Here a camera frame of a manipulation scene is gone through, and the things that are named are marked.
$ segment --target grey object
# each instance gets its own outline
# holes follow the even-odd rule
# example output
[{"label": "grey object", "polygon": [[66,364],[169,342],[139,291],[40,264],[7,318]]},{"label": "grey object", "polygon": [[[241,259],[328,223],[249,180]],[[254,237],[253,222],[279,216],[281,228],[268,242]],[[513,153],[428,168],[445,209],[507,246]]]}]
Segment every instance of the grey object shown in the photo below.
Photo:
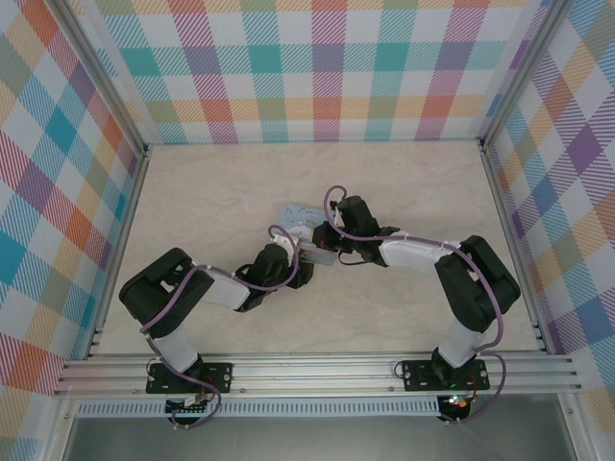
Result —
[{"label": "grey object", "polygon": [[[239,399],[227,396],[216,418],[348,418],[366,416],[438,416],[436,397],[389,397],[372,399]],[[80,400],[76,418],[167,417],[164,399]],[[203,413],[190,416],[201,417]]]}]

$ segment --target enclosure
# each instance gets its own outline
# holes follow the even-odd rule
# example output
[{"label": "enclosure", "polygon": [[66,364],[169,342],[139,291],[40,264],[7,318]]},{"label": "enclosure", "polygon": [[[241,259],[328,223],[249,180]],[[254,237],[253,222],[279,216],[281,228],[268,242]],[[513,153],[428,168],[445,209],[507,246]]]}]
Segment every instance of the enclosure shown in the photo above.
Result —
[{"label": "enclosure", "polygon": [[[0,459],[615,456],[612,1],[0,0],[0,32]],[[334,184],[518,281],[488,411],[409,387],[457,317],[435,272],[340,254],[194,306],[228,389],[174,431],[120,289],[175,247],[235,277]]]}]

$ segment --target black mounting plate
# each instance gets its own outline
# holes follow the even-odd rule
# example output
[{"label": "black mounting plate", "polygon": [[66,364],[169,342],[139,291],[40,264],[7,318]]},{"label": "black mounting plate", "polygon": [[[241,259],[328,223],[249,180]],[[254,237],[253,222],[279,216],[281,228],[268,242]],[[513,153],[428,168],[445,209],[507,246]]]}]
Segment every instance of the black mounting plate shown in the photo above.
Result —
[{"label": "black mounting plate", "polygon": [[474,382],[470,378],[473,376],[477,382],[478,391],[489,389],[489,375],[486,374],[487,368],[484,360],[472,360],[468,364],[467,374],[458,379],[453,386],[445,386],[440,382],[431,368],[431,360],[404,360],[401,367],[397,367],[398,373],[404,379],[404,389],[406,391],[474,391]]},{"label": "black mounting plate", "polygon": [[[214,386],[220,394],[231,392],[233,382],[232,363],[204,363],[201,367],[201,380]],[[161,363],[154,363],[148,371],[145,385],[146,394],[200,394],[201,386],[173,375]]]}]

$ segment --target beige marble floor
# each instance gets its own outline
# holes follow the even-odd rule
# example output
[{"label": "beige marble floor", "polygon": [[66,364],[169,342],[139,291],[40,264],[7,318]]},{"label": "beige marble floor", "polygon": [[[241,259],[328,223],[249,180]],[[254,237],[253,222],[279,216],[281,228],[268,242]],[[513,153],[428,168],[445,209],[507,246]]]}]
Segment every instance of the beige marble floor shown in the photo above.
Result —
[{"label": "beige marble floor", "polygon": [[[474,142],[156,147],[99,352],[148,352],[117,291],[156,257],[178,246],[233,270],[267,243],[284,204],[319,206],[334,183],[361,195],[381,226],[443,240],[476,233],[512,267]],[[335,264],[248,313],[200,303],[186,327],[201,352],[430,351],[452,319],[436,277]],[[499,349],[535,347],[519,301]]]}]

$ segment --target plaid wall panel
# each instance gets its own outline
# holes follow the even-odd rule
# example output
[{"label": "plaid wall panel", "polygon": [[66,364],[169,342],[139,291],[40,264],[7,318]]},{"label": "plaid wall panel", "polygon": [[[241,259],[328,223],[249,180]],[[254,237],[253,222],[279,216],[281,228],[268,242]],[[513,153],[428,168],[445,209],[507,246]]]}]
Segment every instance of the plaid wall panel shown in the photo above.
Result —
[{"label": "plaid wall panel", "polygon": [[43,0],[0,0],[0,460],[86,340],[136,155]]},{"label": "plaid wall panel", "polygon": [[576,2],[493,147],[542,315],[615,450],[615,2]]},{"label": "plaid wall panel", "polygon": [[474,138],[539,4],[93,1],[71,3],[112,75],[119,51],[131,81],[118,90],[138,112],[135,86],[137,123],[164,143]]},{"label": "plaid wall panel", "polygon": [[529,46],[531,45],[531,41],[534,40],[536,34],[540,30],[540,26],[542,25],[542,21],[547,15],[547,11],[549,7],[553,3],[554,0],[541,0],[540,6],[534,15],[534,18],[531,20],[529,24],[528,30],[515,53],[515,57],[510,62],[510,66],[506,70],[504,78],[500,82],[500,86],[498,87],[498,92],[496,96],[493,98],[491,102],[491,106],[489,106],[489,110],[487,111],[487,115],[484,117],[482,124],[480,125],[479,135],[478,137],[483,138],[489,125],[491,124],[491,120],[493,120],[493,115],[496,113],[496,110],[500,106],[500,102],[502,98],[510,88],[510,84],[513,79],[517,75],[517,70],[519,70],[519,66],[524,61],[526,54],[528,53]]}]

